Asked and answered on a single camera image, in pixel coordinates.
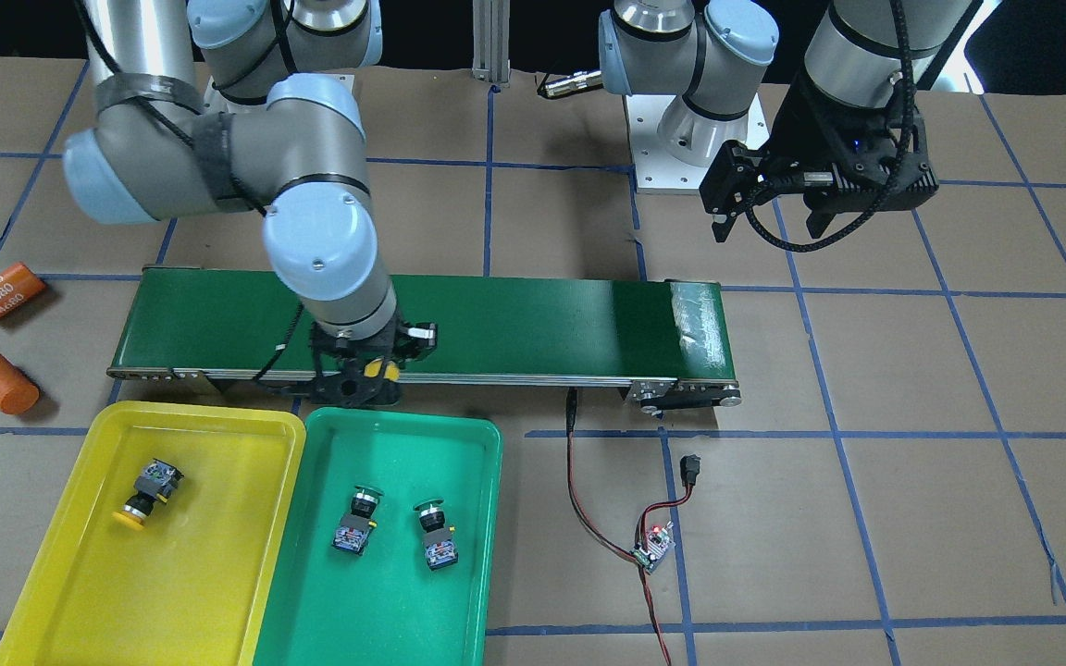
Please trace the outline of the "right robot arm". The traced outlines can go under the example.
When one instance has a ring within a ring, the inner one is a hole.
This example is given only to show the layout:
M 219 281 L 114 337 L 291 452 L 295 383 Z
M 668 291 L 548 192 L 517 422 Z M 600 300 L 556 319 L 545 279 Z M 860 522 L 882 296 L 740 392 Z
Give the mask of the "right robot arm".
M 379 256 L 366 130 L 337 79 L 382 56 L 377 1 L 76 1 L 96 123 L 65 141 L 72 201 L 102 224 L 256 211 L 312 316 L 318 404 L 392 405 L 439 344 L 403 319 Z

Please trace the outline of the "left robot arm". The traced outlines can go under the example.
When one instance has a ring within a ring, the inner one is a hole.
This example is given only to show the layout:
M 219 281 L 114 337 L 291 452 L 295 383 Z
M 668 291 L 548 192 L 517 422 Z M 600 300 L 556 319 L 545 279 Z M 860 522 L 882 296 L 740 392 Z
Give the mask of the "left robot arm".
M 830 1 L 756 149 L 729 128 L 746 118 L 781 43 L 768 9 L 616 1 L 598 18 L 598 68 L 610 93 L 669 94 L 660 135 L 705 167 L 699 194 L 718 243 L 744 216 L 769 244 L 811 253 L 938 193 L 915 94 L 965 11 L 964 1 Z

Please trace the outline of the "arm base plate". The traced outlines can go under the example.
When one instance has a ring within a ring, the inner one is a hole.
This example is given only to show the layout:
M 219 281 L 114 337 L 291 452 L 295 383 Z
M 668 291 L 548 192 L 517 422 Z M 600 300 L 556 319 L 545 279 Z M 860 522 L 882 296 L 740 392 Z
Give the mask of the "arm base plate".
M 630 94 L 625 107 L 637 189 L 646 193 L 694 192 L 726 141 L 758 149 L 769 139 L 758 96 L 731 121 L 702 117 L 672 94 Z
M 317 72 L 317 75 L 325 76 L 326 79 L 335 80 L 342 85 L 348 93 L 351 93 L 354 98 L 358 98 L 359 92 L 361 90 L 360 81 L 356 78 L 354 74 L 346 72 Z M 251 113 L 251 111 L 261 110 L 266 108 L 266 102 L 263 103 L 238 103 L 226 98 L 223 93 L 215 88 L 215 81 L 208 79 L 207 85 L 205 87 L 203 101 L 205 109 L 208 111 L 226 111 L 226 113 L 233 114 L 244 114 Z

